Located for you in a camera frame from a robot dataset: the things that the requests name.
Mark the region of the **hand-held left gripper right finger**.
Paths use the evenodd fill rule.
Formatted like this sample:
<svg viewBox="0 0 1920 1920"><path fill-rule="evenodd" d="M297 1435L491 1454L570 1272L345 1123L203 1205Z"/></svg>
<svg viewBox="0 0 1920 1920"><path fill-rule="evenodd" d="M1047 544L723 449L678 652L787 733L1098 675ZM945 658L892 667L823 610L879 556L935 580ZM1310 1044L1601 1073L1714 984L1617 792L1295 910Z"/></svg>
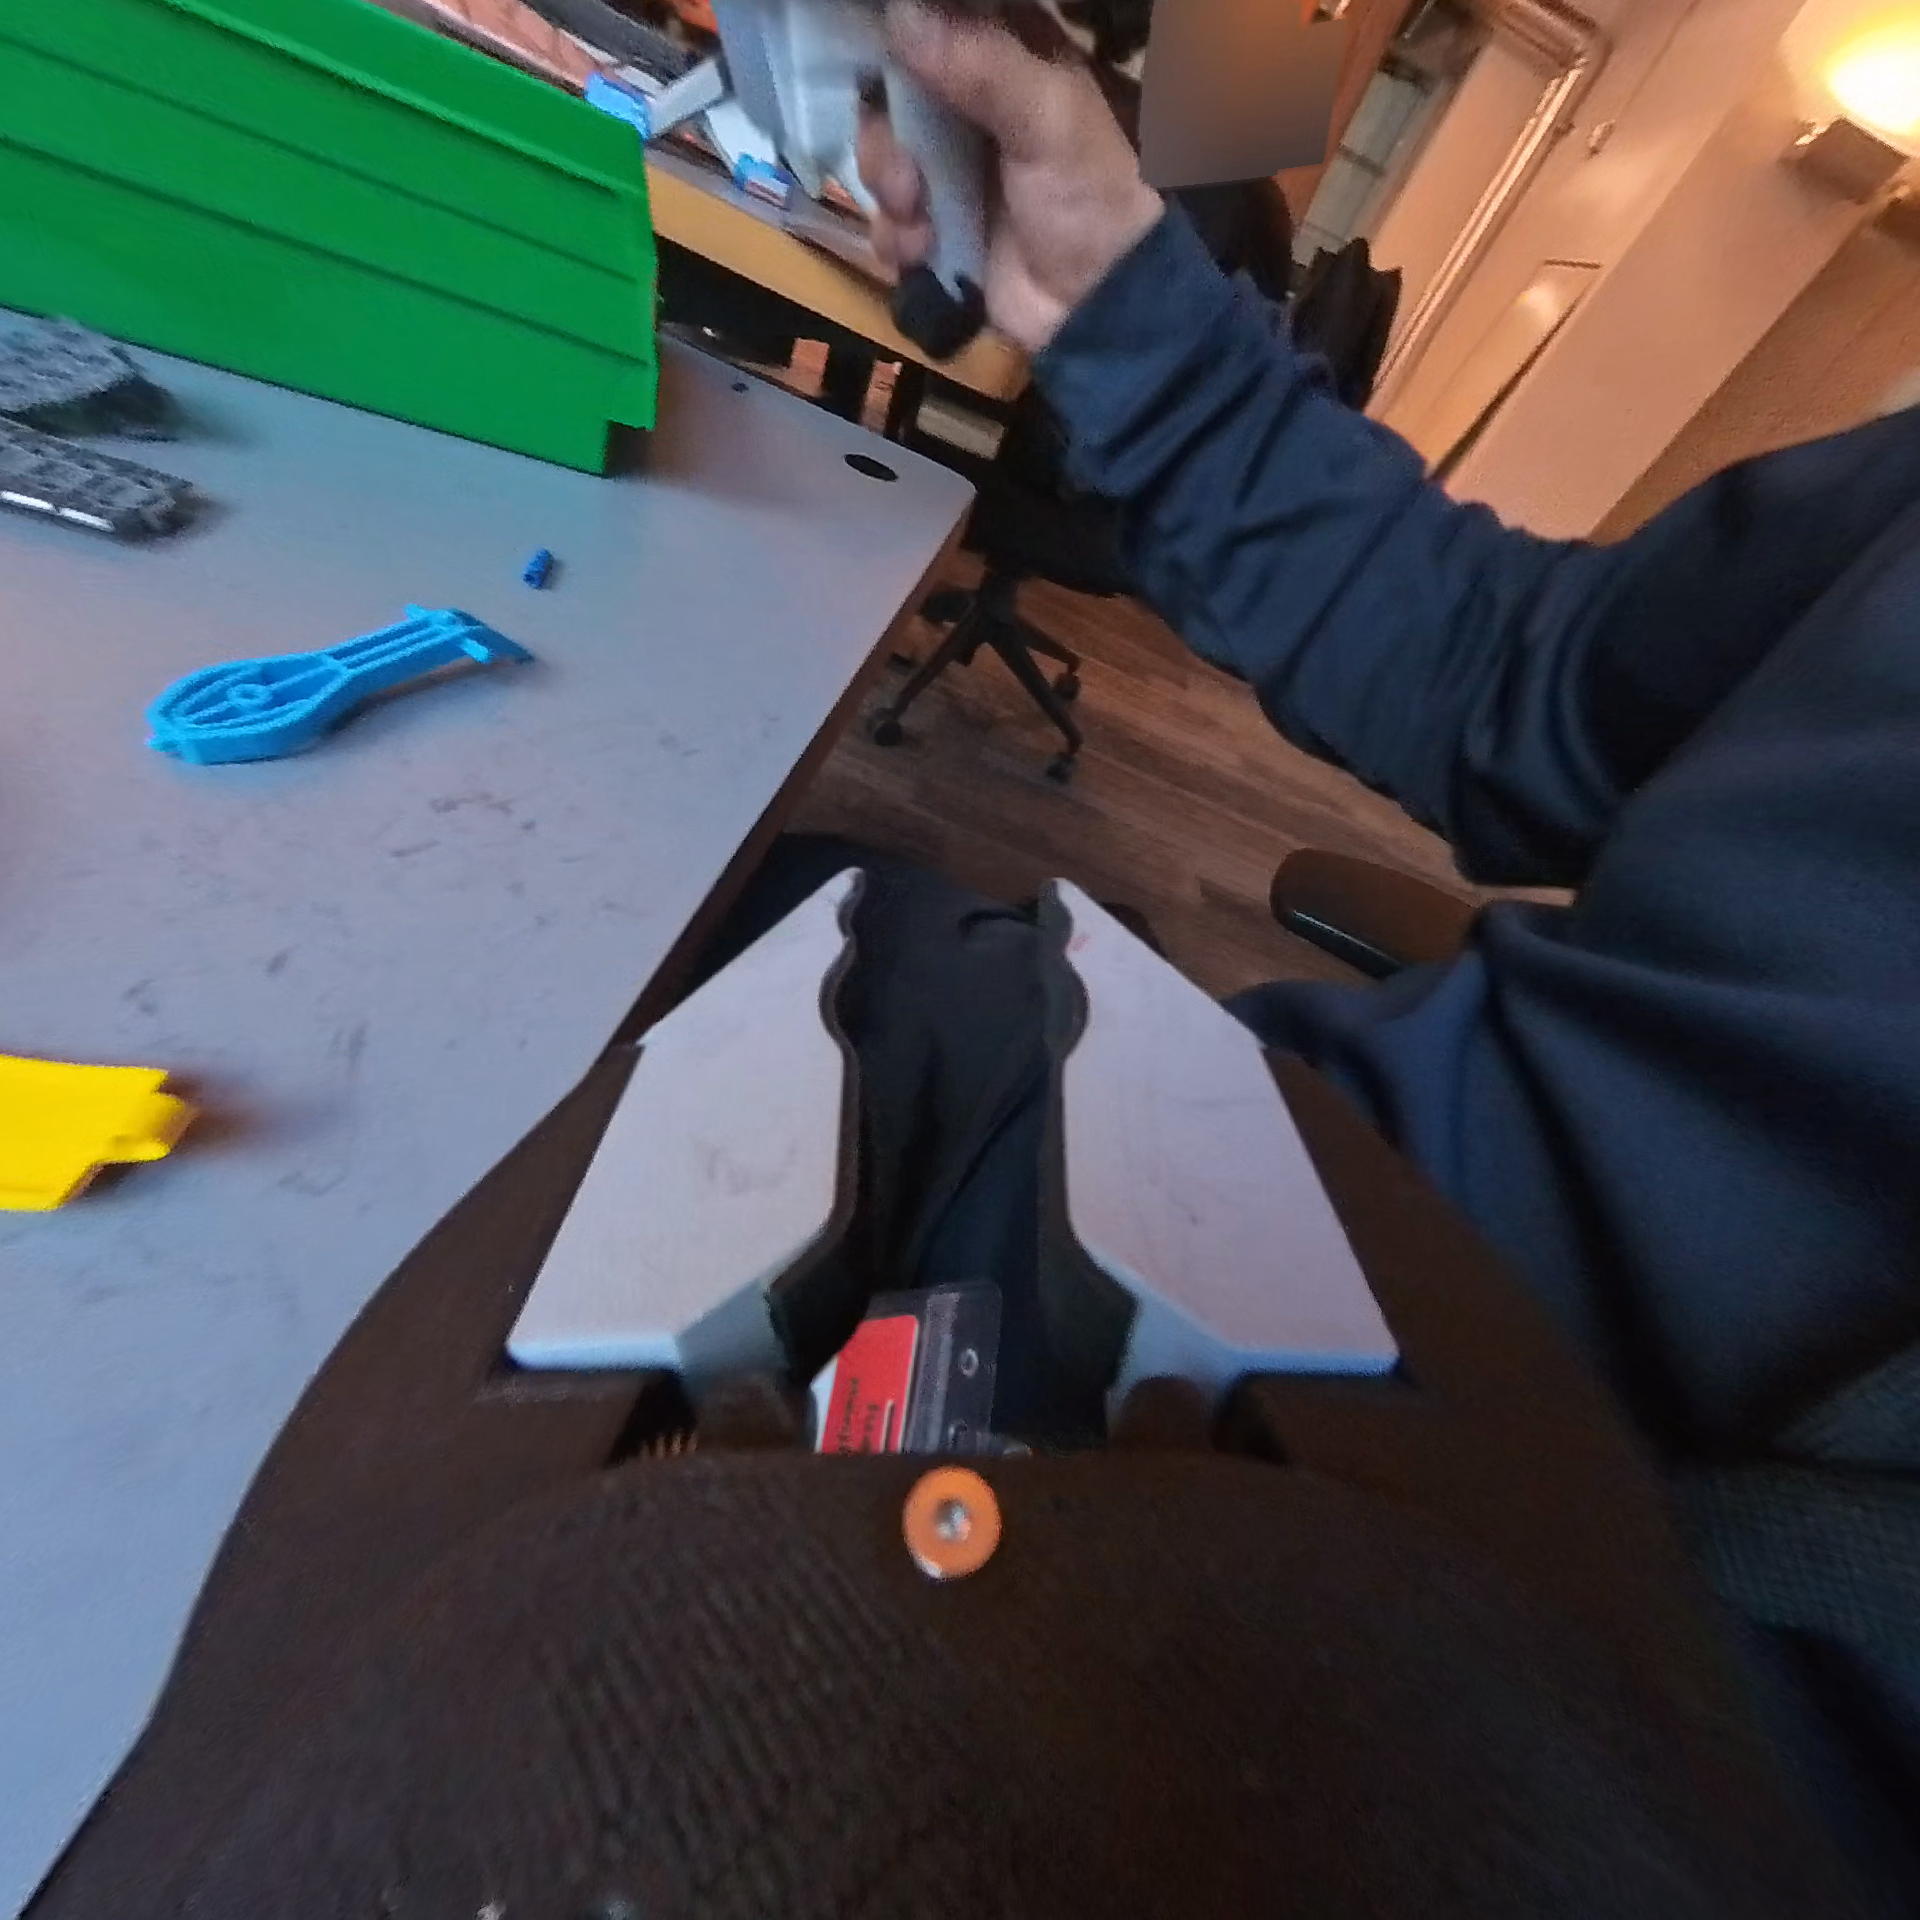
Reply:
<svg viewBox="0 0 1920 1920"><path fill-rule="evenodd" d="M1399 1342L1260 1043L1060 880L1038 980L1055 1353L1083 1381L1388 1378Z"/></svg>

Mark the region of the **person's right hand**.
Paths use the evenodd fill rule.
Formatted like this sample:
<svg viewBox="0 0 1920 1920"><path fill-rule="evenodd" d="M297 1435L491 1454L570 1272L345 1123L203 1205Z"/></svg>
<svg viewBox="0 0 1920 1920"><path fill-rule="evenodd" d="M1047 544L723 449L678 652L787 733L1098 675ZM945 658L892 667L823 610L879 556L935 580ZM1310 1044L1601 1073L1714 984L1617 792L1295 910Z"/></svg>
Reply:
<svg viewBox="0 0 1920 1920"><path fill-rule="evenodd" d="M993 15L887 2L881 21L892 63L989 152L986 323L1036 358L1160 223L1161 201L1044 2Z"/></svg>

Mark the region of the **tan adjacent table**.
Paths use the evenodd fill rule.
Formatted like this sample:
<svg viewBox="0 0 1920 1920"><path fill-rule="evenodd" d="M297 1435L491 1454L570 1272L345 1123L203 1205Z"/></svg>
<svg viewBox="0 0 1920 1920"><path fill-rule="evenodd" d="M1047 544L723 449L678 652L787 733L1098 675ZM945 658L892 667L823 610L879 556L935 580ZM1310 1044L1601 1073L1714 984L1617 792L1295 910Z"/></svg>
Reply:
<svg viewBox="0 0 1920 1920"><path fill-rule="evenodd" d="M947 362L913 347L892 321L892 289L864 275L858 261L850 266L785 230L776 210L738 193L688 158L650 148L646 180L650 217L663 244L676 244L709 268L801 307L813 317L816 340L840 329L875 351L875 355L918 362L986 402L1011 402L1030 384L1022 351L993 329L974 338Z"/></svg>

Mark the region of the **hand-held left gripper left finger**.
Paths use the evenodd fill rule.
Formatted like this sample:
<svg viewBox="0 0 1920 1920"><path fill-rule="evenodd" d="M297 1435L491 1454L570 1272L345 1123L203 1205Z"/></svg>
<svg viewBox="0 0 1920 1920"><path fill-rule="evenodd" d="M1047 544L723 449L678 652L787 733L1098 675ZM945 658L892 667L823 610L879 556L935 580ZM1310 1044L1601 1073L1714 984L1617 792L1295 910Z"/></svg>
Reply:
<svg viewBox="0 0 1920 1920"><path fill-rule="evenodd" d="M854 1205L840 869L636 1044L506 1337L523 1372L813 1372Z"/></svg>

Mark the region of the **wall lamp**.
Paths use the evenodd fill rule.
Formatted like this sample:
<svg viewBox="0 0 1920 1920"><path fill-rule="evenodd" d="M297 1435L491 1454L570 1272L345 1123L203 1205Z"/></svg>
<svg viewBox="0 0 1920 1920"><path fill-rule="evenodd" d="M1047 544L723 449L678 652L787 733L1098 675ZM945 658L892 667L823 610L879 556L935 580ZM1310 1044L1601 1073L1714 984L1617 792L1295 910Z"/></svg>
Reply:
<svg viewBox="0 0 1920 1920"><path fill-rule="evenodd" d="M1846 203L1917 197L1917 2L1802 2L1781 42L1788 163Z"/></svg>

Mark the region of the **yellow scoop piece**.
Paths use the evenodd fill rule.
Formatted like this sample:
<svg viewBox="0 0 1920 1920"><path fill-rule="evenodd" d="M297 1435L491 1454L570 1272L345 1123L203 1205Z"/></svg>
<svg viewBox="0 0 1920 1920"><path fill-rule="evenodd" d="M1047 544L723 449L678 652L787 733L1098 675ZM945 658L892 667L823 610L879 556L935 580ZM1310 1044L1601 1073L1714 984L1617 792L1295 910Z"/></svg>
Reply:
<svg viewBox="0 0 1920 1920"><path fill-rule="evenodd" d="M103 1165L156 1164L194 1118L164 1067L3 1055L3 1213L59 1213Z"/></svg>

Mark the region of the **person's right forearm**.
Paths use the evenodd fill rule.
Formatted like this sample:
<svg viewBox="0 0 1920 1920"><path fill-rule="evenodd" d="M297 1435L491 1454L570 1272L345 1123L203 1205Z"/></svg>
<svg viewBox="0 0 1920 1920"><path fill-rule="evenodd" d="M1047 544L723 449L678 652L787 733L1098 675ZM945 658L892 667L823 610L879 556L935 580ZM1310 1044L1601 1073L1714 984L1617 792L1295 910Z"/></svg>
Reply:
<svg viewBox="0 0 1920 1920"><path fill-rule="evenodd" d="M1098 278L1038 371L1138 596L1290 747L1480 886L1579 887L1634 783L1595 674L1637 540L1542 540L1444 493L1181 212Z"/></svg>

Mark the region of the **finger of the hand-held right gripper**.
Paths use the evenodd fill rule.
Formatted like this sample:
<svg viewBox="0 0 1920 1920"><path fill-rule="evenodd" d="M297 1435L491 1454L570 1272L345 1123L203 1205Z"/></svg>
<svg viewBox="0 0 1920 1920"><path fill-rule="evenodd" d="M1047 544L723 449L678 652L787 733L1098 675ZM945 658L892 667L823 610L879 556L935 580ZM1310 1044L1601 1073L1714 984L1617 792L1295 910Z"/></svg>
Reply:
<svg viewBox="0 0 1920 1920"><path fill-rule="evenodd" d="M881 2L711 2L731 91L810 201L867 218L858 137L887 107Z"/></svg>

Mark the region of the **green storage bin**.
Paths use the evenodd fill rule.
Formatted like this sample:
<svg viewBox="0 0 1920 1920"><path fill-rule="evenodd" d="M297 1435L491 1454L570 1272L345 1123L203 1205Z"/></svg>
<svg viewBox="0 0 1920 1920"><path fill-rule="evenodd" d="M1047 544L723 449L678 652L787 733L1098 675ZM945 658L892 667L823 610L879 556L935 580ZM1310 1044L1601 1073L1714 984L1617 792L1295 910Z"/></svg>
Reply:
<svg viewBox="0 0 1920 1920"><path fill-rule="evenodd" d="M636 133L375 2L3 2L3 307L581 474L660 408Z"/></svg>

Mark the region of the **blue brick separator tool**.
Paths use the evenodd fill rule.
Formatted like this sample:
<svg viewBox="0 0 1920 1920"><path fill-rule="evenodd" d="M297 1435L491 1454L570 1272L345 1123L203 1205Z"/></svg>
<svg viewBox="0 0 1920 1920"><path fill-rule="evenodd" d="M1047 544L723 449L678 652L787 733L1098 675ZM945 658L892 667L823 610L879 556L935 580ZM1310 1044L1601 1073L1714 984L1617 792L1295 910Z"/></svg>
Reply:
<svg viewBox="0 0 1920 1920"><path fill-rule="evenodd" d="M535 658L475 615L412 603L395 623L319 650L187 674L148 708L148 747L194 766L294 757L432 675L523 662Z"/></svg>

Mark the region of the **person's dark clothed body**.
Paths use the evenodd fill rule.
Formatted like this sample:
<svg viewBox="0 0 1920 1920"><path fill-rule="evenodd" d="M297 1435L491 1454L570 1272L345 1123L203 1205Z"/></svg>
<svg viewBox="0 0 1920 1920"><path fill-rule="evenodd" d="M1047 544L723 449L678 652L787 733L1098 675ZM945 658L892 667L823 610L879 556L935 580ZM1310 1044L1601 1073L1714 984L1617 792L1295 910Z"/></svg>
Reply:
<svg viewBox="0 0 1920 1920"><path fill-rule="evenodd" d="M1634 783L1569 900L1239 1017L1608 1376L1770 1734L1917 1916L1917 408L1630 540L1595 692Z"/></svg>

